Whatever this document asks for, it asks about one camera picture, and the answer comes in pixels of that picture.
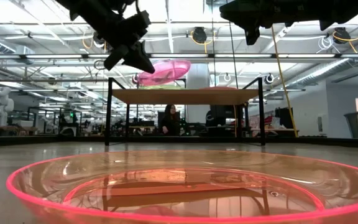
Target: person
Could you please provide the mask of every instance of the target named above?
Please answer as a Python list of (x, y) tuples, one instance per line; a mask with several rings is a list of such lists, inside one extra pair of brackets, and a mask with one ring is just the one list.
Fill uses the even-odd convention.
[(165, 107), (165, 115), (161, 121), (162, 132), (167, 136), (179, 135), (179, 118), (176, 116), (177, 109), (175, 105)]

